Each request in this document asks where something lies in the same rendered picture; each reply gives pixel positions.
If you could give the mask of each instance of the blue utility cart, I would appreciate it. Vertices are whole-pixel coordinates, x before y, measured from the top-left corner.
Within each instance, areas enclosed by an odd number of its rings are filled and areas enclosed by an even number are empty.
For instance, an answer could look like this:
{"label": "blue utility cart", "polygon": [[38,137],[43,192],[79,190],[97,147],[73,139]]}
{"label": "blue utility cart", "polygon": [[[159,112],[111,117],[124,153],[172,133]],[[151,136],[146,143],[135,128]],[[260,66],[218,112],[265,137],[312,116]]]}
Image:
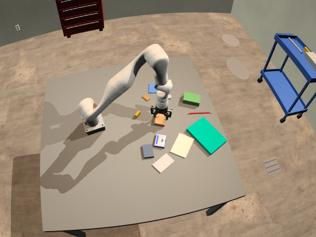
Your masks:
{"label": "blue utility cart", "polygon": [[[305,105],[301,96],[309,83],[316,82],[316,70],[312,67],[312,65],[307,61],[304,57],[305,51],[304,47],[308,49],[308,47],[301,41],[298,36],[293,34],[280,34],[276,33],[275,43],[272,47],[271,53],[268,57],[267,63],[264,69],[261,70],[261,76],[258,78],[258,82],[262,82],[262,77],[266,80],[276,99],[280,103],[285,116],[281,118],[280,122],[285,122],[285,118],[290,115],[297,115],[299,119],[302,117],[302,114],[308,110],[308,105],[314,100],[316,93],[310,99],[310,101]],[[276,48],[277,43],[281,46],[281,48],[286,52],[287,56],[281,66],[278,69],[267,69],[269,61],[272,57],[274,49]],[[298,67],[301,73],[304,75],[307,80],[304,88],[298,93],[286,76],[283,71],[283,67],[288,59],[294,62],[294,64]]]}

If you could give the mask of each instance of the white robotic arm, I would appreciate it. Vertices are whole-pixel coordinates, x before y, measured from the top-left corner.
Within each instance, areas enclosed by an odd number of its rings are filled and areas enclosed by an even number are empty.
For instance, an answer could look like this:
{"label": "white robotic arm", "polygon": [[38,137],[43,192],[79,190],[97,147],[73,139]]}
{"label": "white robotic arm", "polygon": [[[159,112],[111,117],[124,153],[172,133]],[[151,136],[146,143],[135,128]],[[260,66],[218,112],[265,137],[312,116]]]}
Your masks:
{"label": "white robotic arm", "polygon": [[169,58],[160,45],[152,44],[110,79],[98,106],[91,98],[86,98],[79,103],[78,110],[87,125],[94,127],[98,124],[98,116],[133,85],[139,69],[146,62],[155,71],[154,87],[158,90],[156,108],[151,107],[151,114],[155,117],[158,113],[164,114],[166,119],[171,117],[172,110],[168,110],[168,96],[172,89],[172,81],[168,80],[167,74]]}

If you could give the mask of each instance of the gray wall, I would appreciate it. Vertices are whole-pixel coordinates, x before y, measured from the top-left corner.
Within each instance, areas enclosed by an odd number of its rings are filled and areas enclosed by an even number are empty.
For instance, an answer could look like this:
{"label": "gray wall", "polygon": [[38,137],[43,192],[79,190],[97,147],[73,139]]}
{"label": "gray wall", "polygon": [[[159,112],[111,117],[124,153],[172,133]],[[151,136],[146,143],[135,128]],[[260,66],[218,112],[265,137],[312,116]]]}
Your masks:
{"label": "gray wall", "polygon": [[[233,1],[103,0],[103,12],[104,20],[177,12],[231,13]],[[0,19],[0,47],[61,30],[55,0],[0,0]]]}
{"label": "gray wall", "polygon": [[[234,0],[232,15],[268,56],[276,33],[297,35],[311,51],[316,52],[315,10],[315,0]],[[285,57],[286,53],[277,45],[271,61],[276,68],[280,68]],[[300,92],[306,79],[290,59],[285,64],[284,72]],[[302,95],[305,104],[315,92],[316,83],[309,84]],[[316,99],[308,106],[306,116],[316,131]]]}

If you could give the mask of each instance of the red drawer cabinet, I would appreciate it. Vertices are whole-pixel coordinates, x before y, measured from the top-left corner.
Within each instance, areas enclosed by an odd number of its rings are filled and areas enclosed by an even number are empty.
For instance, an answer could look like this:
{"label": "red drawer cabinet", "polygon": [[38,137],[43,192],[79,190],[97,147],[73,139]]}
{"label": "red drawer cabinet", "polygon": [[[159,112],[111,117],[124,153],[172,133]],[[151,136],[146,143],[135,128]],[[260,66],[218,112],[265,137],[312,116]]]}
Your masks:
{"label": "red drawer cabinet", "polygon": [[102,0],[56,0],[64,36],[104,28]]}

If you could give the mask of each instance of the teal book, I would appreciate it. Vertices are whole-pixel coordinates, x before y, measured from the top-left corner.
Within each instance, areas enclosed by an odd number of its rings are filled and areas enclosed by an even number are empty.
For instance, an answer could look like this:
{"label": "teal book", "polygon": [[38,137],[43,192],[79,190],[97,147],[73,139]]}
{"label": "teal book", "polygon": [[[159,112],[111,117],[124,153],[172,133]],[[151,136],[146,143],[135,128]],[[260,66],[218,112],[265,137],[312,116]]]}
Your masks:
{"label": "teal book", "polygon": [[188,127],[187,131],[210,154],[213,154],[227,141],[226,138],[223,137],[223,135],[204,117]]}

